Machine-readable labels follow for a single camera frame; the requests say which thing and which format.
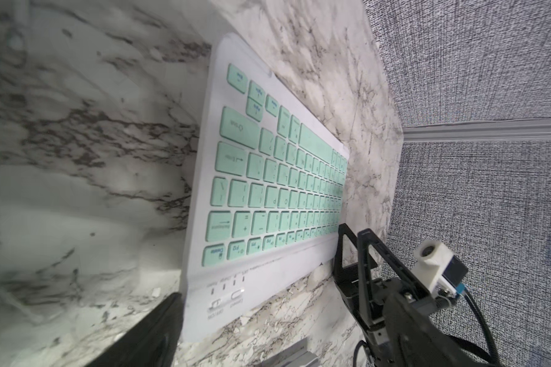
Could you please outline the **green key keyboard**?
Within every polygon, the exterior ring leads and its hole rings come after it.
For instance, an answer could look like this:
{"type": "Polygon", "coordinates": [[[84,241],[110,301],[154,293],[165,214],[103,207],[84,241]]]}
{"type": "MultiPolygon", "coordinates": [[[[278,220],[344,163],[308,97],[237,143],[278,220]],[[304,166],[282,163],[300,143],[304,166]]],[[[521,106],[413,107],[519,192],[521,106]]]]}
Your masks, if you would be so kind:
{"type": "Polygon", "coordinates": [[[185,237],[193,343],[335,255],[350,152],[250,46],[211,52],[185,237]]]}

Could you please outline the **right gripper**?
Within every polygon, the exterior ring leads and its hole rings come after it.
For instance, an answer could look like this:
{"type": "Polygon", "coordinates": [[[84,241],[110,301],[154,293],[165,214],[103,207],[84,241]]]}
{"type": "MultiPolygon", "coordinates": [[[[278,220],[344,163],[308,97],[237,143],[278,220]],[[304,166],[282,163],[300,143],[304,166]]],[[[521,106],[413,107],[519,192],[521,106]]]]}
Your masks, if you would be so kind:
{"type": "Polygon", "coordinates": [[[401,297],[425,317],[436,312],[436,300],[427,293],[417,298],[416,278],[371,229],[362,230],[356,236],[346,223],[338,226],[333,276],[345,306],[364,335],[355,348],[354,356],[363,351],[368,366],[395,366],[387,331],[387,317],[396,314],[388,303],[390,296],[401,297]],[[344,238],[358,251],[358,261],[347,266],[343,265],[344,238]],[[379,264],[370,254],[370,249],[386,261],[396,278],[385,281],[373,278],[372,271],[379,264]]]}

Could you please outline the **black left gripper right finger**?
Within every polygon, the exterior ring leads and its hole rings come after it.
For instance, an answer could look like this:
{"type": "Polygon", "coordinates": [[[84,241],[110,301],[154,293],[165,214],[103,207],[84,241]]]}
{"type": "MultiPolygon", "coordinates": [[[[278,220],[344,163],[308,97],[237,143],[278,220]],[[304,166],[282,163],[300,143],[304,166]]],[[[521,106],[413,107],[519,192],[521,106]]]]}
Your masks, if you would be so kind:
{"type": "Polygon", "coordinates": [[[391,295],[388,301],[395,311],[387,317],[395,366],[487,366],[468,355],[451,337],[440,332],[428,317],[406,301],[391,295]]]}

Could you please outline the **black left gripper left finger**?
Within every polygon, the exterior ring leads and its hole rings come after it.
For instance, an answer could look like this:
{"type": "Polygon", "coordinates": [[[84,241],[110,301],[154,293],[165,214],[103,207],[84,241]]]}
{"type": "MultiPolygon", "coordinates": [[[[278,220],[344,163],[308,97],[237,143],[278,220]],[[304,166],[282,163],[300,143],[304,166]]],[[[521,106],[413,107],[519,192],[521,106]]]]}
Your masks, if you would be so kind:
{"type": "Polygon", "coordinates": [[[90,366],[170,366],[184,322],[182,294],[165,298],[90,366]]]}

